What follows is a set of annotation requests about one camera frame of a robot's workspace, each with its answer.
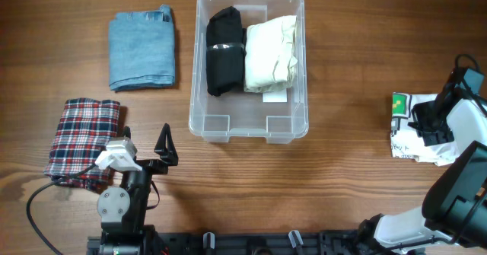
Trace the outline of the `white shirt with green print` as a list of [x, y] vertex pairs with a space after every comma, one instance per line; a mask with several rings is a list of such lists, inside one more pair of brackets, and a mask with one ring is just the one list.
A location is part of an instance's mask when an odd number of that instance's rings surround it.
[[394, 158], [444, 166], [455, 162], [460, 152], [456, 142], [425, 146], [424, 140], [408, 125], [413, 121], [411, 110], [419, 103], [436, 98], [436, 94], [405, 94], [393, 92], [390, 130], [391, 153]]

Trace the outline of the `black garment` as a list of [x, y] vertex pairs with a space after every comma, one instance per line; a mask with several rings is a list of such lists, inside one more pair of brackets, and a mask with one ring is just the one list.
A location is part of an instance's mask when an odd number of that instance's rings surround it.
[[246, 34], [240, 12], [233, 6], [215, 14], [206, 28], [206, 81], [210, 95], [219, 97], [244, 80]]

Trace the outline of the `cream white garment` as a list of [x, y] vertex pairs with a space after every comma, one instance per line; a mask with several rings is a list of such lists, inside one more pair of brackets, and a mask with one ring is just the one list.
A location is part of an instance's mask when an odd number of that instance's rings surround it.
[[244, 90], [266, 93], [288, 89], [296, 75], [298, 20], [285, 15], [247, 28]]

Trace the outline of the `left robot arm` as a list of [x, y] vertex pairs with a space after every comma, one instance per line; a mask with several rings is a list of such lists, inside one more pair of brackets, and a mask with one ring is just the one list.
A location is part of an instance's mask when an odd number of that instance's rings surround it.
[[164, 124], [154, 147], [157, 159], [138, 160], [137, 149], [130, 139], [130, 128], [124, 136], [111, 139], [95, 164], [99, 169], [113, 169], [123, 175], [121, 184], [105, 189], [98, 201], [102, 234], [88, 240], [88, 254], [168, 254], [167, 245], [153, 225], [145, 224], [146, 212], [157, 206], [148, 204], [152, 177], [164, 175], [168, 168], [178, 165], [170, 125]]

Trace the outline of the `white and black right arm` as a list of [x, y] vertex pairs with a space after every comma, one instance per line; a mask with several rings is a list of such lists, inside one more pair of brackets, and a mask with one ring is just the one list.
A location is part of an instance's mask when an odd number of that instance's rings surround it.
[[427, 192], [422, 206], [376, 215], [354, 240], [363, 254], [408, 254], [436, 244], [486, 246], [486, 100], [463, 91], [447, 116], [461, 155]]

